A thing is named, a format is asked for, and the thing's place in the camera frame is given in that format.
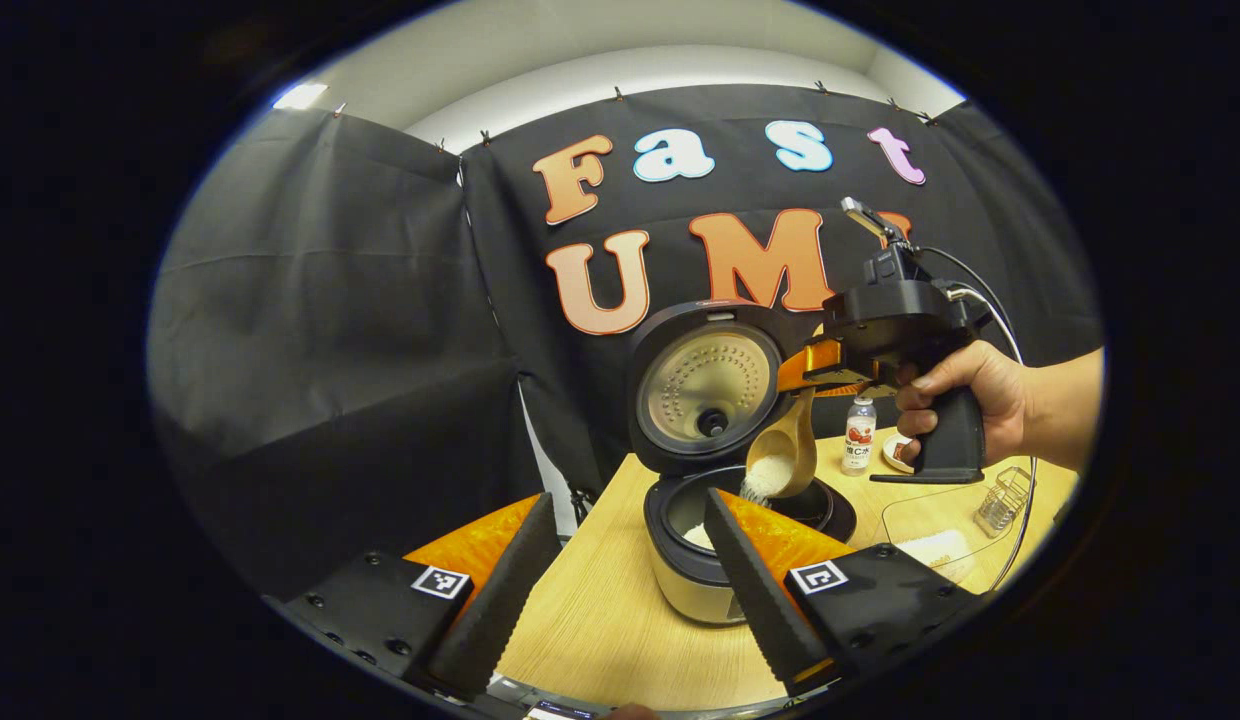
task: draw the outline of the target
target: blue letter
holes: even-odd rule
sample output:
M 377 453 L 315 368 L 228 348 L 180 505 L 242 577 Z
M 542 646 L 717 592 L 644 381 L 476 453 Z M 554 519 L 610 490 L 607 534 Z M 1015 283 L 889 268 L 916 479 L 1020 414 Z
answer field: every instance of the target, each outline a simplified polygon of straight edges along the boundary
M 835 164 L 835 155 L 825 146 L 825 134 L 811 123 L 776 120 L 768 124 L 768 140 L 780 146 L 776 159 L 790 170 L 823 172 Z
M 713 159 L 704 155 L 699 136 L 689 129 L 661 129 L 642 136 L 632 146 L 642 152 L 632 164 L 632 173 L 647 182 L 665 182 L 683 176 L 702 178 L 713 169 Z

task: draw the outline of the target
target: wooden scoop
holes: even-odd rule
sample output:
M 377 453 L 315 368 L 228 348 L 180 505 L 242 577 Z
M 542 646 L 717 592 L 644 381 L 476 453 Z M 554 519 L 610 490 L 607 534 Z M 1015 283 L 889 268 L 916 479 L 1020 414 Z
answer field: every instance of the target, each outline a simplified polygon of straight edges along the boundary
M 811 486 L 816 475 L 816 432 L 811 430 L 811 402 L 815 397 L 815 388 L 804 388 L 794 406 L 758 434 L 749 446 L 749 455 L 744 460 L 745 471 L 753 470 L 754 462 L 768 455 L 780 455 L 794 461 L 794 475 L 790 475 L 789 483 L 773 497 L 799 494 Z

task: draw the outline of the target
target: rice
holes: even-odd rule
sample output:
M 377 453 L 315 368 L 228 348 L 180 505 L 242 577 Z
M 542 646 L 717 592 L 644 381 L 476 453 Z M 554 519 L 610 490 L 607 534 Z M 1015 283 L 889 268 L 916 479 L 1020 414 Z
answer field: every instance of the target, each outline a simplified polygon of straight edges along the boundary
M 794 475 L 794 461 L 784 455 L 766 455 L 760 457 L 740 486 L 740 497 L 759 506 L 768 507 L 771 498 L 789 485 L 789 478 Z
M 704 523 L 688 529 L 683 533 L 683 538 L 689 543 L 696 543 L 698 547 L 703 547 L 704 550 L 713 550 L 713 542 L 708 539 L 708 533 L 704 532 Z
M 934 537 L 898 542 L 895 547 L 905 555 L 940 573 L 950 582 L 962 582 L 976 564 L 967 539 L 959 530 L 942 530 Z

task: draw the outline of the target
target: orange letter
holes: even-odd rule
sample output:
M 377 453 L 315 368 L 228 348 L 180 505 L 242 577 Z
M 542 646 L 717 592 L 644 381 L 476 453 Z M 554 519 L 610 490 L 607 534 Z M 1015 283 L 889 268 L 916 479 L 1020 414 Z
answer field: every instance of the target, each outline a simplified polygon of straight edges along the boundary
M 557 296 L 562 301 L 565 321 L 578 331 L 589 335 L 615 335 L 637 327 L 647 316 L 651 292 L 647 289 L 647 266 L 642 249 L 651 237 L 641 230 L 630 230 L 608 237 L 601 247 L 616 257 L 620 265 L 620 289 L 624 300 L 613 310 L 603 310 L 593 301 L 589 286 L 589 258 L 593 249 L 585 243 L 559 247 L 544 258 L 557 275 Z
M 532 165 L 532 169 L 544 178 L 544 191 L 548 193 L 546 223 L 559 224 L 577 214 L 588 213 L 594 204 L 598 204 L 598 196 L 584 192 L 580 182 L 598 187 L 601 182 L 601 160 L 598 160 L 598 155 L 606 155 L 610 151 L 611 140 L 595 135 L 546 155 Z
M 884 219 L 884 221 L 892 221 L 893 223 L 895 223 L 895 226 L 898 228 L 900 228 L 900 232 L 904 233 L 904 240 L 909 240 L 909 232 L 913 230 L 913 223 L 909 222 L 909 219 L 905 218 L 904 214 L 887 213 L 885 211 L 882 211 L 882 213 L 879 213 L 879 214 L 880 214 L 882 219 Z M 887 249 L 887 240 L 883 240 L 882 242 L 882 250 L 885 250 L 885 249 Z
M 744 281 L 753 301 L 771 307 L 780 291 L 780 276 L 789 273 L 789 290 L 781 304 L 794 311 L 820 310 L 835 295 L 825 281 L 820 255 L 820 226 L 815 209 L 781 209 L 766 249 L 729 213 L 703 214 L 689 230 L 704 242 L 708 286 L 713 300 L 745 300 L 735 292 L 735 278 Z

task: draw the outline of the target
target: ceiling light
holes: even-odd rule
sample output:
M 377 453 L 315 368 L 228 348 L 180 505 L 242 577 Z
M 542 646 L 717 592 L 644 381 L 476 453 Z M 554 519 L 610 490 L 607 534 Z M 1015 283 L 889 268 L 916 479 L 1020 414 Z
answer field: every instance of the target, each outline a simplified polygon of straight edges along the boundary
M 304 110 L 312 102 L 317 99 L 319 95 L 326 90 L 327 87 L 322 86 L 320 82 L 306 82 L 300 86 L 293 87 L 286 92 L 285 95 L 280 97 L 278 102 L 274 102 L 274 109 L 290 108 L 293 110 Z

